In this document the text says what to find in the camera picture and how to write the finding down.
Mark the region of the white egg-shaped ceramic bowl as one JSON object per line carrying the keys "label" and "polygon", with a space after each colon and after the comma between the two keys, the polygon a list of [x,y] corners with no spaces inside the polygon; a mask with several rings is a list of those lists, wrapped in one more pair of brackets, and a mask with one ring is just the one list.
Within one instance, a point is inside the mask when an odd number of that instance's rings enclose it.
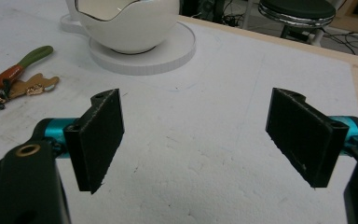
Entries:
{"label": "white egg-shaped ceramic bowl", "polygon": [[99,44],[124,53],[148,51],[177,22],[180,0],[75,0],[79,21]]}

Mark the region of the dark equipment on floor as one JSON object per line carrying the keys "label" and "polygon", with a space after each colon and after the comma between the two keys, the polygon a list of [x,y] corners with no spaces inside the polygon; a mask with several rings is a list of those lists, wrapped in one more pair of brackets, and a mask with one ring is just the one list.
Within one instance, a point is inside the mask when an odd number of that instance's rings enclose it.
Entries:
{"label": "dark equipment on floor", "polygon": [[203,21],[238,26],[244,13],[233,11],[234,0],[180,0],[179,13]]}

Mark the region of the white round stand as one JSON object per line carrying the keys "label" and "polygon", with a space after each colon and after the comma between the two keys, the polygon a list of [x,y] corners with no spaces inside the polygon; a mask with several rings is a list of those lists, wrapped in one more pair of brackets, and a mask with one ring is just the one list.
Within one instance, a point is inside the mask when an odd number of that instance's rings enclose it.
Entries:
{"label": "white round stand", "polygon": [[61,28],[67,33],[84,35],[89,39],[89,52],[92,60],[103,69],[128,76],[152,76],[171,72],[194,56],[197,48],[193,31],[177,22],[169,36],[149,51],[138,54],[124,54],[104,47],[90,38],[79,21],[73,21],[70,14],[60,18]]}

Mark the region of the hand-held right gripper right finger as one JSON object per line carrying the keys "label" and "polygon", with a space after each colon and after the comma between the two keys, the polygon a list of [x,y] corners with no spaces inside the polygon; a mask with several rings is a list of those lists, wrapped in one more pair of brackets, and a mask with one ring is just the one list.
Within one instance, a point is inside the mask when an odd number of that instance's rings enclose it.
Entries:
{"label": "hand-held right gripper right finger", "polygon": [[326,116],[294,91],[272,90],[266,132],[313,188],[328,186],[340,155],[358,156],[354,118]]}

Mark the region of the black round stool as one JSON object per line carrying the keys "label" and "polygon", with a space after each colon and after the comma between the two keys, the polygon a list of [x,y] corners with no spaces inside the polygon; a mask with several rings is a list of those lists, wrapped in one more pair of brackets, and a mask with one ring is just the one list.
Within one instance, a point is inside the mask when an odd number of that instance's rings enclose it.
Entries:
{"label": "black round stool", "polygon": [[320,46],[324,28],[336,16],[327,0],[260,0],[258,11],[283,25],[281,38],[291,36],[313,46]]}

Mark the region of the carrot-shaped keychain charm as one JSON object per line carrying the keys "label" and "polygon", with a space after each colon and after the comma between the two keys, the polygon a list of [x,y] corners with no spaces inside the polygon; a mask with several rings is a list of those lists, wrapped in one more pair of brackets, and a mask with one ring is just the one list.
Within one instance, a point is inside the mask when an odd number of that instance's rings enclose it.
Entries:
{"label": "carrot-shaped keychain charm", "polygon": [[13,83],[28,66],[46,58],[52,52],[52,46],[42,46],[26,54],[18,63],[12,65],[0,74],[0,90],[5,87],[6,81],[8,83]]}

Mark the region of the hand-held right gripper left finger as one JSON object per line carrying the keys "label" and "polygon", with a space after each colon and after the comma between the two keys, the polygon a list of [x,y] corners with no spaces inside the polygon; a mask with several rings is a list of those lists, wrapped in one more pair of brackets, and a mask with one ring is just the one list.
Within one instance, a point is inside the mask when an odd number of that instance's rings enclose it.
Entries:
{"label": "hand-held right gripper left finger", "polygon": [[69,158],[80,191],[95,193],[120,146],[125,132],[119,89],[90,98],[90,108],[80,118],[51,119],[46,138],[59,146],[59,156]]}

